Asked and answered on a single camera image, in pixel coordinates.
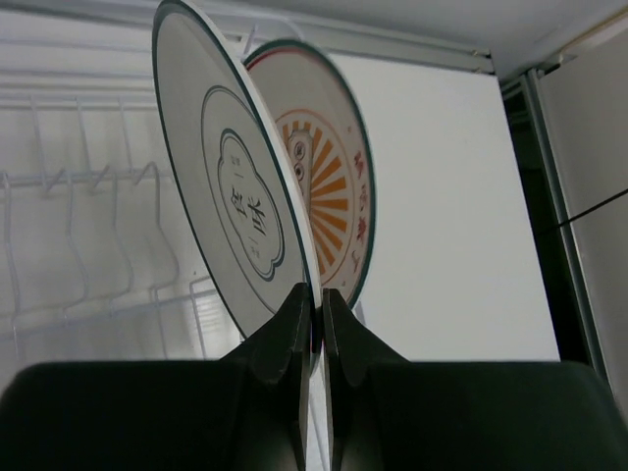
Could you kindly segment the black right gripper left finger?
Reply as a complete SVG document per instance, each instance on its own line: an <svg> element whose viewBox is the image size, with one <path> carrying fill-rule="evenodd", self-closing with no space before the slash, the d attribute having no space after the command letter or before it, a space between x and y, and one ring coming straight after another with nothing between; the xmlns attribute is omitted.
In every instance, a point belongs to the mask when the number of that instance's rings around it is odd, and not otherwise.
<svg viewBox="0 0 628 471"><path fill-rule="evenodd" d="M5 470L301 470L311 295L218 360L40 363L1 397Z"/></svg>

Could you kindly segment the white plate quatrefoil emblem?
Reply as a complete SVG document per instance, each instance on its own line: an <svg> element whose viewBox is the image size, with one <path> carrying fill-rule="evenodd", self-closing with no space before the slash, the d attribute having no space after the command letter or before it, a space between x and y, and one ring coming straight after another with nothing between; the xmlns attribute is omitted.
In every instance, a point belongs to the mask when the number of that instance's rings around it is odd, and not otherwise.
<svg viewBox="0 0 628 471"><path fill-rule="evenodd" d="M321 350L321 282L286 147L241 60L189 1L164 1L152 29L161 126L185 215L243 335L234 464L306 465L309 379Z"/></svg>

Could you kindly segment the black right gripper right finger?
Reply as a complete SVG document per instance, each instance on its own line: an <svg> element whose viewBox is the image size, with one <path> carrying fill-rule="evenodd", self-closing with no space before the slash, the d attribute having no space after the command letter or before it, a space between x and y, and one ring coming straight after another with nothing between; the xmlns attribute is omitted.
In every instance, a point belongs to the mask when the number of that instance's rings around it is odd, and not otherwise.
<svg viewBox="0 0 628 471"><path fill-rule="evenodd" d="M623 470L608 386L570 362L413 362L323 293L335 470Z"/></svg>

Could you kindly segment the orange sunburst plate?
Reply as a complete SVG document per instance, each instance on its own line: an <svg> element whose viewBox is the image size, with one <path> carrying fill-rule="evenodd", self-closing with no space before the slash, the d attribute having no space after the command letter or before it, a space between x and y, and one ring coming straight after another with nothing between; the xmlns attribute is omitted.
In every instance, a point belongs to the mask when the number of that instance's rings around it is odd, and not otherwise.
<svg viewBox="0 0 628 471"><path fill-rule="evenodd" d="M244 61L278 129L310 220L321 283L360 298L377 225L374 159L358 102L314 45L269 41Z"/></svg>

